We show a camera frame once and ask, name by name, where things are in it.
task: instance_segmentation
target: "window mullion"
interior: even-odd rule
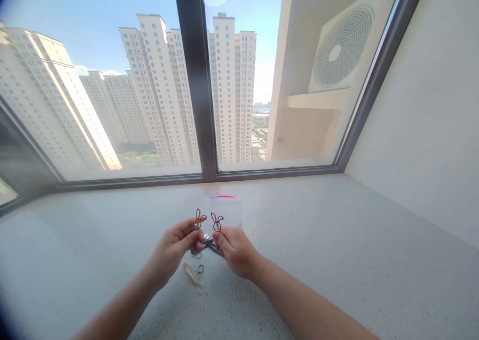
[[[190,85],[203,178],[216,179],[218,160],[208,56],[208,35],[203,0],[176,0],[185,63]]]

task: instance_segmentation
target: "hand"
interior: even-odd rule
[[[213,239],[231,270],[242,278],[253,280],[264,258],[256,251],[243,230],[221,227],[220,232],[213,233]]]
[[[193,227],[195,220],[189,218],[167,229],[143,267],[142,273],[148,277],[156,292],[166,285],[190,247],[196,251],[203,249],[205,237],[202,229],[195,230]]]

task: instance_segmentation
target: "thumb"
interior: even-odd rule
[[[193,245],[200,236],[200,232],[198,230],[192,231],[188,235],[186,235],[182,240],[177,242],[177,247],[180,248],[180,250],[185,253],[191,245]]]
[[[213,239],[215,240],[215,244],[223,251],[223,253],[228,256],[233,251],[233,245],[228,241],[225,236],[220,232],[213,233]]]

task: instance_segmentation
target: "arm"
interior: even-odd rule
[[[233,272],[267,296],[295,339],[377,339],[320,294],[261,256],[239,228],[213,233]]]
[[[126,339],[153,296],[180,265],[185,252],[203,249],[203,231],[190,218],[169,228],[140,272],[71,339]]]

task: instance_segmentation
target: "white wall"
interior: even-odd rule
[[[479,248],[478,0],[420,0],[346,174]]]

